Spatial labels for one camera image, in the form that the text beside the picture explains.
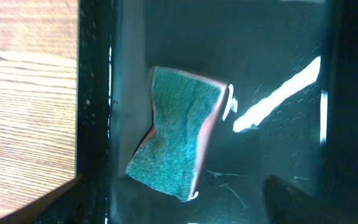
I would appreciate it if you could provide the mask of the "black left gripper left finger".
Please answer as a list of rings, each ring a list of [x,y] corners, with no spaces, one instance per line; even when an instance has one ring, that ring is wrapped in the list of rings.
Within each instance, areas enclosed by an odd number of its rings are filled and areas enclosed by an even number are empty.
[[[75,177],[67,183],[59,186],[55,190],[45,194],[39,199],[29,203],[15,212],[0,218],[0,224],[28,224],[38,218],[52,203],[58,200],[64,193],[81,183],[84,179],[83,174]]]

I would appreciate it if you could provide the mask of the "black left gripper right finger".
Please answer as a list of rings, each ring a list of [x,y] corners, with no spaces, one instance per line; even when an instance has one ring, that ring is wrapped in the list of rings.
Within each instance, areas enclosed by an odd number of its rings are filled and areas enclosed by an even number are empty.
[[[263,195],[270,223],[358,223],[358,218],[323,204],[276,175],[264,180]]]

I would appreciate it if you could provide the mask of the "green and pink sponge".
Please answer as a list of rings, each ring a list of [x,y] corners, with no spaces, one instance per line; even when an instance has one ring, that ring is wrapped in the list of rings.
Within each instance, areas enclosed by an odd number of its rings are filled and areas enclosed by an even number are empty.
[[[224,106],[227,83],[156,66],[151,71],[153,125],[126,174],[182,202],[197,197],[209,137]]]

